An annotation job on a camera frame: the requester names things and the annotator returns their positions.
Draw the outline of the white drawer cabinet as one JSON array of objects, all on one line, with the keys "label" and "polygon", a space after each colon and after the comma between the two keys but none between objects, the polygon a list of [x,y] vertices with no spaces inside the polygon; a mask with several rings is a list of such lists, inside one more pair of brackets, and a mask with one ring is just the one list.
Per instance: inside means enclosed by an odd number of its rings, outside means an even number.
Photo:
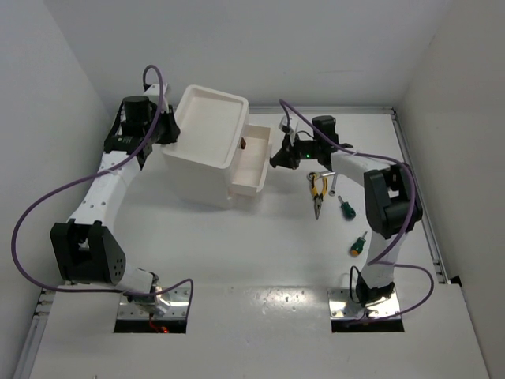
[{"label": "white drawer cabinet", "polygon": [[249,117],[246,98],[199,85],[184,91],[175,111],[178,141],[160,149],[170,188],[184,201],[231,208],[231,184]]}]

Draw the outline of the all green screwdriver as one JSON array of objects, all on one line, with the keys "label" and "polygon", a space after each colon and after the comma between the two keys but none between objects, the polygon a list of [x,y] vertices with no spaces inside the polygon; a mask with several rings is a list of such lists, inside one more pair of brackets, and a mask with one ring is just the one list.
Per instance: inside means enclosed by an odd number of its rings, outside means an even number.
[{"label": "all green screwdriver", "polygon": [[354,208],[350,205],[348,201],[345,201],[340,195],[338,195],[338,200],[340,202],[340,208],[342,210],[342,215],[346,220],[353,220],[356,217],[356,212]]}]

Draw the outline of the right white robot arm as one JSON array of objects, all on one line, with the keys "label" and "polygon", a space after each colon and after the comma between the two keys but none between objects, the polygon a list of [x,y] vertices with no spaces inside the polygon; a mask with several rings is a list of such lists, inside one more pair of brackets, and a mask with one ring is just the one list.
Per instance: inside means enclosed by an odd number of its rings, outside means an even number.
[{"label": "right white robot arm", "polygon": [[413,174],[396,159],[355,152],[340,144],[336,120],[330,115],[309,121],[312,137],[302,140],[286,115],[279,128],[281,148],[271,157],[272,167],[295,170],[303,159],[313,159],[335,176],[343,176],[364,190],[365,216],[371,230],[367,261],[358,273],[355,299],[362,306],[391,296],[394,270],[406,235],[423,216]]}]

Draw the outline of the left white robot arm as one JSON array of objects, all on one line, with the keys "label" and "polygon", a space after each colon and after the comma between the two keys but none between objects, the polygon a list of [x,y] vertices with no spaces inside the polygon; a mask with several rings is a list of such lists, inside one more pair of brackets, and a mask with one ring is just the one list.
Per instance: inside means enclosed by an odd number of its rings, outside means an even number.
[{"label": "left white robot arm", "polygon": [[114,222],[126,191],[144,168],[154,144],[177,141],[173,107],[148,96],[127,96],[104,141],[99,170],[84,199],[64,223],[55,223],[50,240],[65,281],[121,291],[139,307],[157,306],[156,274],[128,264],[114,237]]}]

